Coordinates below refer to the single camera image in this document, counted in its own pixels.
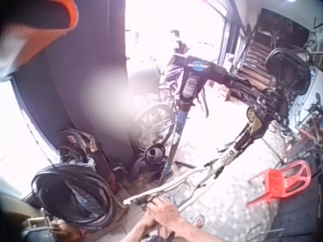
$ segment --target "bicycle seat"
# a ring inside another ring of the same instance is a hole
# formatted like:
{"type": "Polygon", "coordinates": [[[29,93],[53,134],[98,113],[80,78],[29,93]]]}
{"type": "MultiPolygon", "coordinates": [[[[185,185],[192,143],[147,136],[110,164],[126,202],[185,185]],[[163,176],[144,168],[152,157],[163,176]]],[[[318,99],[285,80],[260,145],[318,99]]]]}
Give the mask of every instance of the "bicycle seat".
{"type": "Polygon", "coordinates": [[[274,49],[266,59],[266,69],[287,92],[304,95],[310,85],[308,63],[285,48],[274,49]]]}
{"type": "Polygon", "coordinates": [[[171,82],[164,82],[159,86],[160,89],[170,89],[173,84],[175,84],[176,81],[171,81],[171,82]]]}

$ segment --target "dark gray wall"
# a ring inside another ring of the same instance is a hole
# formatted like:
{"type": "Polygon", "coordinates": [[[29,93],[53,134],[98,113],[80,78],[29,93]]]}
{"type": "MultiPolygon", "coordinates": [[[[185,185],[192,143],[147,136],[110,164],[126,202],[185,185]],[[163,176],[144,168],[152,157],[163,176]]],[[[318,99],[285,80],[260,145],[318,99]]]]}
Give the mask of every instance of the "dark gray wall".
{"type": "Polygon", "coordinates": [[[50,76],[44,51],[14,73],[22,101],[45,137],[56,148],[61,144],[58,132],[70,127],[69,118],[50,76]]]}
{"type": "Polygon", "coordinates": [[[109,158],[130,166],[125,1],[75,3],[76,28],[46,49],[51,76],[75,127],[93,134],[109,158]]]}

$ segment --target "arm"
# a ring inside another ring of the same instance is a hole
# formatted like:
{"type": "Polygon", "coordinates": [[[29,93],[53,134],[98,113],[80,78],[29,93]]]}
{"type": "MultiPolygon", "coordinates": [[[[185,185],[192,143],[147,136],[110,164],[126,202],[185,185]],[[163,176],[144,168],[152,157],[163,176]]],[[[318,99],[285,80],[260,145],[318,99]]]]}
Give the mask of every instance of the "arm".
{"type": "Polygon", "coordinates": [[[164,198],[155,198],[147,204],[147,209],[155,221],[174,231],[176,237],[182,237],[189,242],[224,242],[200,228],[187,223],[178,212],[174,204],[164,198]]]}
{"type": "Polygon", "coordinates": [[[141,242],[147,231],[157,226],[156,221],[152,218],[149,212],[146,212],[143,218],[136,226],[127,234],[121,242],[141,242]]]}

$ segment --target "sticker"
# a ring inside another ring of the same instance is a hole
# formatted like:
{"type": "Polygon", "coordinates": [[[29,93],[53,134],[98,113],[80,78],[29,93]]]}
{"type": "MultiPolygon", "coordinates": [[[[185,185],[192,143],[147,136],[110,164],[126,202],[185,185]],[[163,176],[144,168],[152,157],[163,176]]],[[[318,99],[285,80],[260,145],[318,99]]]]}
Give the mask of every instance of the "sticker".
{"type": "Polygon", "coordinates": [[[192,63],[187,64],[187,66],[193,68],[193,70],[197,72],[202,72],[209,67],[209,65],[206,65],[198,60],[195,60],[192,63]]]}

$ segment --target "bicycle wheel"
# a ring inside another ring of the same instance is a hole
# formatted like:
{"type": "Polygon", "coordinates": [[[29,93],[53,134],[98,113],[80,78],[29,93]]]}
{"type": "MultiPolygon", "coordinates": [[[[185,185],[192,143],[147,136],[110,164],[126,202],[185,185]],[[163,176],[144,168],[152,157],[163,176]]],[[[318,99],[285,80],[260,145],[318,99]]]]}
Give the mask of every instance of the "bicycle wheel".
{"type": "Polygon", "coordinates": [[[208,111],[208,106],[207,106],[207,102],[206,102],[206,96],[205,96],[204,87],[201,90],[201,92],[198,94],[198,96],[199,96],[199,98],[198,98],[197,102],[200,104],[200,107],[202,109],[204,117],[207,118],[209,116],[209,111],[208,111]]]}
{"type": "Polygon", "coordinates": [[[135,139],[145,151],[153,144],[165,144],[175,126],[175,110],[171,102],[158,102],[141,110],[135,118],[135,139]]]}

